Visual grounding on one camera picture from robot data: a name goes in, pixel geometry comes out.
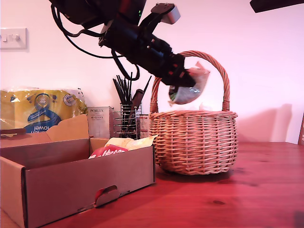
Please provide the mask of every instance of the wall switch plate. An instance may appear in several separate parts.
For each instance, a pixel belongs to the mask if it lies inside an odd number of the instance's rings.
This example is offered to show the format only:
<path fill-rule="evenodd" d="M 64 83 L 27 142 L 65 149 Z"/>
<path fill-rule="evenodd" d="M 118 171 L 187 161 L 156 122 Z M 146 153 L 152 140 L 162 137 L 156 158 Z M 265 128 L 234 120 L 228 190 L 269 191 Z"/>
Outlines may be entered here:
<path fill-rule="evenodd" d="M 1 50 L 27 49 L 26 28 L 1 28 Z"/>

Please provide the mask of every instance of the red wooden surface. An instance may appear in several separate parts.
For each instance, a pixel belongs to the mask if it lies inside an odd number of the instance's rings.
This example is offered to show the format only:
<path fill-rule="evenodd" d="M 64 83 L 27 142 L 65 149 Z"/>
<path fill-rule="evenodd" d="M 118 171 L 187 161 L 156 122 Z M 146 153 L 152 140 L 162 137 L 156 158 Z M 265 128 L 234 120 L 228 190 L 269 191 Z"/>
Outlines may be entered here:
<path fill-rule="evenodd" d="M 46 228 L 304 227 L 304 147 L 242 143 L 228 173 L 157 183 Z"/>

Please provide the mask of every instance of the chip bag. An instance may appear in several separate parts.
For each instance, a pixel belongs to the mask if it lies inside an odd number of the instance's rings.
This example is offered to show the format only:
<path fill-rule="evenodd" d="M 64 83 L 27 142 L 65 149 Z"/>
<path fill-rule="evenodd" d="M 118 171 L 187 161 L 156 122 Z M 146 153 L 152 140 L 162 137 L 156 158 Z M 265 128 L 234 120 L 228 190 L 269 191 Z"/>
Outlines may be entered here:
<path fill-rule="evenodd" d="M 122 148 L 122 147 L 119 147 L 119 146 L 114 146 L 114 145 L 108 145 L 108 146 L 101 147 L 101 148 L 98 148 L 97 150 L 95 150 L 91 154 L 89 159 L 104 157 L 104 156 L 108 156 L 108 155 L 116 154 L 116 153 L 124 153 L 126 151 L 128 151 L 128 150 L 125 149 L 125 148 Z"/>

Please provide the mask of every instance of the snack packet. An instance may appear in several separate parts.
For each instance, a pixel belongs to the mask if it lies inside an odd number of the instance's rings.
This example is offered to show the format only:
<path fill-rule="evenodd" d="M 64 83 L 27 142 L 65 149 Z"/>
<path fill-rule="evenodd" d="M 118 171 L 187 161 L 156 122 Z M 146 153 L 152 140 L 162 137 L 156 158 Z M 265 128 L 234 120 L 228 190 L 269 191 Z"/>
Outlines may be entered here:
<path fill-rule="evenodd" d="M 195 80 L 196 84 L 194 87 L 178 87 L 170 86 L 169 89 L 169 104 L 184 105 L 197 99 L 203 92 L 210 71 L 205 69 L 199 62 L 196 63 L 199 68 L 190 68 L 187 71 L 189 75 Z"/>
<path fill-rule="evenodd" d="M 125 149 L 125 148 L 122 148 L 122 147 L 119 147 L 119 146 L 114 146 L 114 145 L 108 145 L 108 146 L 101 147 L 101 148 L 98 148 L 97 150 L 95 150 L 91 154 L 89 159 L 104 157 L 104 156 L 108 156 L 108 155 L 116 154 L 116 153 L 124 153 L 126 151 L 128 151 L 128 150 Z"/>

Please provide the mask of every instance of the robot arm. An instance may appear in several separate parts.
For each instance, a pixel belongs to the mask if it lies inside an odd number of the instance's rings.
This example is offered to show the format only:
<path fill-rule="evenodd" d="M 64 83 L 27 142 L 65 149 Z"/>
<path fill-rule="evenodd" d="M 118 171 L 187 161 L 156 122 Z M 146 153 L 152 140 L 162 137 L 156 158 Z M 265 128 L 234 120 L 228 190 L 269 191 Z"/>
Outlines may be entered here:
<path fill-rule="evenodd" d="M 75 37 L 85 33 L 99 37 L 99 46 L 106 46 L 112 50 L 113 58 L 125 77 L 129 76 L 115 52 L 156 77 L 162 78 L 162 82 L 166 85 L 183 87 L 195 85 L 195 81 L 184 68 L 185 58 L 180 54 L 174 54 L 168 43 L 152 34 L 158 23 L 173 24 L 180 18 L 174 4 L 156 4 L 151 14 L 138 25 L 146 0 L 50 1 L 54 19 L 64 34 Z M 57 18 L 54 14 L 55 7 L 69 21 L 82 25 L 84 29 L 78 34 L 67 32 L 61 22 L 58 23 L 60 17 Z M 100 24 L 104 24 L 101 34 L 88 30 Z"/>

